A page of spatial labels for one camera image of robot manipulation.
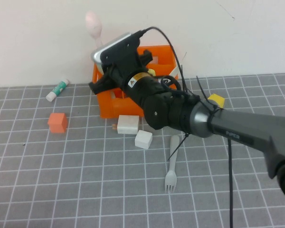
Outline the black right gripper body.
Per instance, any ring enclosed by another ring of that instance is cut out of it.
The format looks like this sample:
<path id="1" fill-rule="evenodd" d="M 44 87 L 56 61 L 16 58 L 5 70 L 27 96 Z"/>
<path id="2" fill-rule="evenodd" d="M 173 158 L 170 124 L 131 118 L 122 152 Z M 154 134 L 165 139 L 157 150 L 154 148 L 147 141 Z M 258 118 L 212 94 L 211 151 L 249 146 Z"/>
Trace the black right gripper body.
<path id="1" fill-rule="evenodd" d="M 147 67 L 141 63 L 138 52 L 134 51 L 124 57 L 118 58 L 113 63 L 110 72 L 112 73 L 114 86 L 125 88 L 130 78 L 138 73 L 147 72 Z"/>

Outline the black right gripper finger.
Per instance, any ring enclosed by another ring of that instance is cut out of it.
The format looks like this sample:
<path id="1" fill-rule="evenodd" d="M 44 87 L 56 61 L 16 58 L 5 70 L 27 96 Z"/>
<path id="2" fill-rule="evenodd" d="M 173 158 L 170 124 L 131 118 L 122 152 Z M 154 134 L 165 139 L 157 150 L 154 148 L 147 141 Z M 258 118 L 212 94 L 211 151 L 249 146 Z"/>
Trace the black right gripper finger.
<path id="1" fill-rule="evenodd" d="M 140 61 L 143 65 L 148 65 L 153 61 L 152 53 L 149 50 L 144 50 L 143 54 L 140 55 Z"/>
<path id="2" fill-rule="evenodd" d="M 107 71 L 96 83 L 90 82 L 88 85 L 95 95 L 114 89 L 112 73 Z"/>

